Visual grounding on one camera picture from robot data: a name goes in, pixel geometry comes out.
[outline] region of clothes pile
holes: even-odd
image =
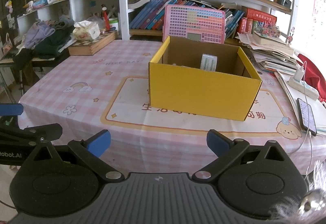
[[[58,21],[40,21],[32,25],[23,36],[22,43],[17,47],[18,54],[13,57],[18,69],[31,61],[34,57],[40,59],[57,58],[67,47],[67,43],[74,43],[72,31],[74,21],[65,15]]]

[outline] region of cartoon dog print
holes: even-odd
[[[278,123],[276,131],[286,139],[298,139],[302,137],[301,132],[292,123],[289,122],[288,117],[283,117],[282,121]]]

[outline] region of plastic bag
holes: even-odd
[[[98,24],[94,21],[81,21],[74,24],[72,34],[77,40],[94,40],[100,35]]]
[[[98,27],[100,28],[100,30],[103,30],[105,29],[105,23],[104,23],[104,20],[97,17],[97,16],[92,16],[92,17],[89,17],[87,19],[87,21],[94,21],[98,24]]]

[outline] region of checkerboard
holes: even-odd
[[[108,34],[101,34],[99,37],[97,37],[94,40],[84,40],[84,41],[77,41],[71,47],[76,47],[76,46],[92,46],[93,44],[101,41],[104,37],[108,36]]]

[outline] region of wall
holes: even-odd
[[[313,9],[314,0],[298,1],[298,13],[292,47],[311,59],[326,78],[326,50],[324,40],[326,33],[320,35],[319,39],[317,39],[317,44],[309,44]]]

